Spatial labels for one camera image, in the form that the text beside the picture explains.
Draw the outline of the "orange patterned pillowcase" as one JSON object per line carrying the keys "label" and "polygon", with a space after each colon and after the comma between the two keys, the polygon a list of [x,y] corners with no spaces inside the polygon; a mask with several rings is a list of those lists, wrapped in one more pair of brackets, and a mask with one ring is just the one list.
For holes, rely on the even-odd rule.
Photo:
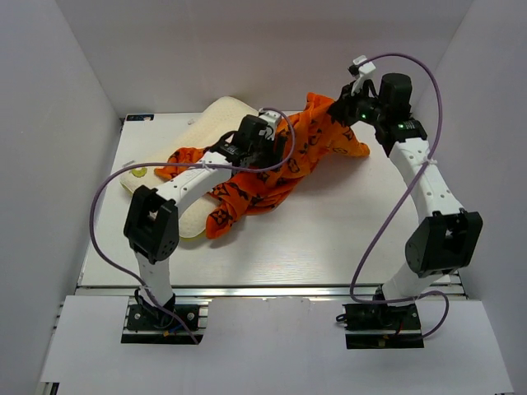
{"label": "orange patterned pillowcase", "polygon": [[370,155],[350,127],[333,121],[327,110],[333,99],[308,93],[305,108],[289,117],[295,129],[295,149],[287,163],[262,173],[242,172],[218,184],[180,217],[180,236],[205,234],[217,239],[243,216],[260,215],[279,206],[300,181],[328,154],[352,158]]}

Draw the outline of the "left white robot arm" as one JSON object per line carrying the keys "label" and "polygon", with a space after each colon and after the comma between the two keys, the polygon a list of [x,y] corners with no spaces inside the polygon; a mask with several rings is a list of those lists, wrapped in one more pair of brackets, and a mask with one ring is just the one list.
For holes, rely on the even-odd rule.
{"label": "left white robot arm", "polygon": [[185,164],[181,174],[158,187],[141,186],[133,193],[124,235],[144,282],[138,294],[141,303],[148,304],[145,316],[155,328],[166,328],[174,318],[169,258],[180,241],[180,217],[233,174],[279,167],[287,144],[287,138],[277,134],[281,120],[282,114],[271,109],[246,115],[237,130],[207,147],[200,159]]}

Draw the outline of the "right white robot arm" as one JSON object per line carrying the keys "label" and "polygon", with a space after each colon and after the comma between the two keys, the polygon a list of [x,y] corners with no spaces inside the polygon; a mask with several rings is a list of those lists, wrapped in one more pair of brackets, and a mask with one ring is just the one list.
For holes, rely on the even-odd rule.
{"label": "right white robot arm", "polygon": [[407,185],[404,193],[417,210],[418,227],[404,246],[402,267],[380,287],[371,308],[373,321],[391,328],[434,281],[467,267],[476,249],[483,219],[466,211],[450,191],[432,158],[427,133],[411,115],[409,76],[388,73],[375,88],[369,77],[346,85],[329,108],[333,121],[351,127],[362,121],[375,129],[375,139]]}

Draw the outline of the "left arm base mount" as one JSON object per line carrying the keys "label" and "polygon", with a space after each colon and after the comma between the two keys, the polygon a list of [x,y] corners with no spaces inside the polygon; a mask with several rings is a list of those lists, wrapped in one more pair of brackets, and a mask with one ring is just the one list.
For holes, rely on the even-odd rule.
{"label": "left arm base mount", "polygon": [[208,305],[184,302],[174,305],[174,313],[180,318],[148,309],[130,298],[124,317],[120,341],[135,345],[191,345],[199,344],[208,319]]}

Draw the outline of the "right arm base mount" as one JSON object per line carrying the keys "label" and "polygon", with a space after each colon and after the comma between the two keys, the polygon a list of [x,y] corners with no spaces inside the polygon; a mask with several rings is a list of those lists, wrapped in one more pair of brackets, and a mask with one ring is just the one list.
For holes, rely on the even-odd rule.
{"label": "right arm base mount", "polygon": [[343,305],[335,323],[344,329],[348,350],[396,350],[424,347],[422,324],[413,297],[387,303],[380,287],[363,298],[350,291],[352,301]]}

